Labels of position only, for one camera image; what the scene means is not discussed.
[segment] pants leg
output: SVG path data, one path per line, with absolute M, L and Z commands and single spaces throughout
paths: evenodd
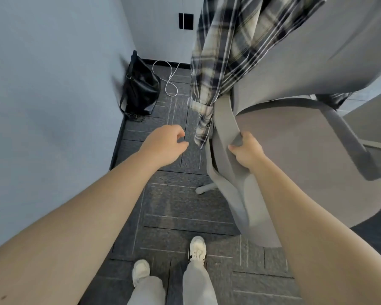
M 135 287 L 127 305 L 164 305 L 163 281 L 155 276 L 143 278 Z
M 191 261 L 183 278 L 184 305 L 217 305 L 216 294 L 202 261 Z

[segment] sneaker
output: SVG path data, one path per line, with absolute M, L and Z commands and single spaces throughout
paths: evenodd
M 206 258 L 206 244 L 205 240 L 196 236 L 192 239 L 189 246 L 189 262 L 191 261 L 202 261 L 205 262 Z
M 136 287 L 138 283 L 145 277 L 148 277 L 151 272 L 149 264 L 146 260 L 138 260 L 133 267 L 133 285 Z

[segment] plaid shirt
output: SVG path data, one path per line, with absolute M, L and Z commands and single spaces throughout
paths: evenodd
M 212 127 L 213 103 L 326 0 L 204 0 L 190 60 L 188 105 L 199 112 L 195 143 Z

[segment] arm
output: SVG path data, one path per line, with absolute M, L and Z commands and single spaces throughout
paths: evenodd
M 307 304 L 381 304 L 381 256 L 306 195 L 249 132 L 229 146 L 255 175 Z
M 0 305 L 76 305 L 142 189 L 188 147 L 179 125 L 153 131 L 140 150 L 0 247 Z

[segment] power outlet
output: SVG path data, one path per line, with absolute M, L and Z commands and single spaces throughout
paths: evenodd
M 179 29 L 193 30 L 193 14 L 179 13 Z

